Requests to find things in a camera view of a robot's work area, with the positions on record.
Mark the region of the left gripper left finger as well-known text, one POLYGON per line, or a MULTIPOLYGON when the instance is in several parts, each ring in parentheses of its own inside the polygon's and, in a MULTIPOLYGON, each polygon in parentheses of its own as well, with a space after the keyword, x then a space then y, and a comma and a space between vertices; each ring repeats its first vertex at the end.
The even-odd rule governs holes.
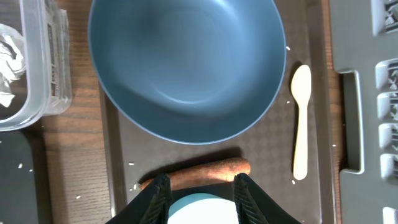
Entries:
POLYGON ((172 203, 170 179, 160 174, 106 224, 167 224, 172 203))

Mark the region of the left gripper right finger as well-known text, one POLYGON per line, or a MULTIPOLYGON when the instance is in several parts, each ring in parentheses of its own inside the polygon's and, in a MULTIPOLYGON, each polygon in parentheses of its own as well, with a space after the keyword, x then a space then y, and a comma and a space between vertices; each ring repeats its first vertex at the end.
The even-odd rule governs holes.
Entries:
POLYGON ((247 174, 234 177, 233 192, 239 224, 300 224, 247 174))

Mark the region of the light blue small bowl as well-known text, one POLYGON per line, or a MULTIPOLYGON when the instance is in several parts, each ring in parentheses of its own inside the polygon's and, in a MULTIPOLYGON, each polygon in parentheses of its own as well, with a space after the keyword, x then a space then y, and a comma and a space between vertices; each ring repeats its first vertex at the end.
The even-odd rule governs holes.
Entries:
POLYGON ((197 193, 174 202, 168 224, 238 224, 235 203, 221 197, 197 193))

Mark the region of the snack wrapper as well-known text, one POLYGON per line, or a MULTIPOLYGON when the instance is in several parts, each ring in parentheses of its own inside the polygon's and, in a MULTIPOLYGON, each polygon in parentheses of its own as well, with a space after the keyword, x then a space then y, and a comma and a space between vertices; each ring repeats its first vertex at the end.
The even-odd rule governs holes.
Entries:
POLYGON ((1 24, 1 106, 8 108, 15 95, 11 83, 25 74, 25 38, 14 28, 1 24))

